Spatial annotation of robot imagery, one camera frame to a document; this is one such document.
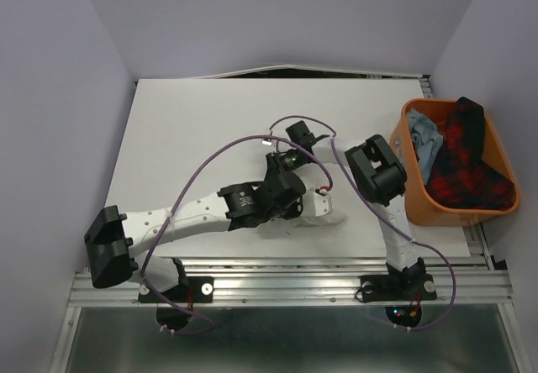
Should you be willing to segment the white skirt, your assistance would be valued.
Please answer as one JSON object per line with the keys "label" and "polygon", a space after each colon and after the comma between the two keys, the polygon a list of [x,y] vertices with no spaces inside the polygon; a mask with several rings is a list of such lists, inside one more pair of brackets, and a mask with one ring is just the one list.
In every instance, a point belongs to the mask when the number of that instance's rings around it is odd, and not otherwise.
{"label": "white skirt", "polygon": [[[303,181],[306,191],[308,189],[325,189],[331,196],[332,191],[327,186],[320,184],[321,180],[314,176],[314,169],[311,166],[308,166],[306,171],[295,171],[295,174]],[[298,210],[300,210],[299,216],[289,219],[274,218],[257,227],[256,233],[263,239],[292,238],[295,236],[312,237],[314,232],[318,230],[341,225],[347,220],[347,214],[333,204],[333,198],[332,208],[333,212],[329,215],[319,218],[303,218],[301,217],[301,203],[298,206]]]}

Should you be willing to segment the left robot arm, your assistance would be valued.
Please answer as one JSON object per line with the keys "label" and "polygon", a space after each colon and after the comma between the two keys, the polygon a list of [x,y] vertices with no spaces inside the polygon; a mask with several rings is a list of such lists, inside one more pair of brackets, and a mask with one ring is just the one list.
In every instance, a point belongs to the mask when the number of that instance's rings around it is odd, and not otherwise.
{"label": "left robot arm", "polygon": [[157,245],[296,218],[306,191],[296,174],[285,172],[223,187],[177,208],[141,213],[121,213],[115,205],[102,208],[84,236],[92,285],[104,289],[148,279],[167,300],[179,300],[187,280],[174,261],[156,257]]}

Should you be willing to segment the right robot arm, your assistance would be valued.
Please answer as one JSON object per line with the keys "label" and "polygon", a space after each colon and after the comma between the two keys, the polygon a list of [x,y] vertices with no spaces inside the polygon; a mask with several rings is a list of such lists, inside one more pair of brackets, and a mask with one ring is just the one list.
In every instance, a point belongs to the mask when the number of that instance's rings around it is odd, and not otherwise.
{"label": "right robot arm", "polygon": [[281,140],[273,132],[262,140],[272,147],[266,154],[267,171],[295,171],[315,162],[338,165],[353,190],[379,220],[390,272],[389,292],[395,297],[408,296],[417,287],[411,270],[418,266],[419,256],[405,212],[404,167],[379,134],[363,141],[338,139],[334,129],[316,136],[306,124],[308,120],[300,118],[286,128],[288,150],[278,149]]}

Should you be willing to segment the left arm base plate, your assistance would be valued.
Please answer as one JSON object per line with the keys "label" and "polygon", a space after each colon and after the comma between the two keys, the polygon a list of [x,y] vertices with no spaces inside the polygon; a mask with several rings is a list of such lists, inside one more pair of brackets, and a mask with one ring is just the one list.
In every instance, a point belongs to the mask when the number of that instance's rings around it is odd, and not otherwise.
{"label": "left arm base plate", "polygon": [[[209,304],[214,299],[214,279],[212,276],[189,276],[187,283],[180,283],[163,293],[163,296],[176,303]],[[157,304],[161,299],[153,292],[141,287],[138,302]]]}

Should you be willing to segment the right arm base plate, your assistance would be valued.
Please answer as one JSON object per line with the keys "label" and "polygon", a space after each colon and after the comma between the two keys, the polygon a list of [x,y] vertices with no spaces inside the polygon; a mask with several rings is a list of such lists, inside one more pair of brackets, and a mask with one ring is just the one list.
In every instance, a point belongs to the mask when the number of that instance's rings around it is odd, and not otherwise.
{"label": "right arm base plate", "polygon": [[360,276],[355,299],[364,303],[434,301],[437,292],[433,276],[429,274],[410,282],[394,275],[366,275]]}

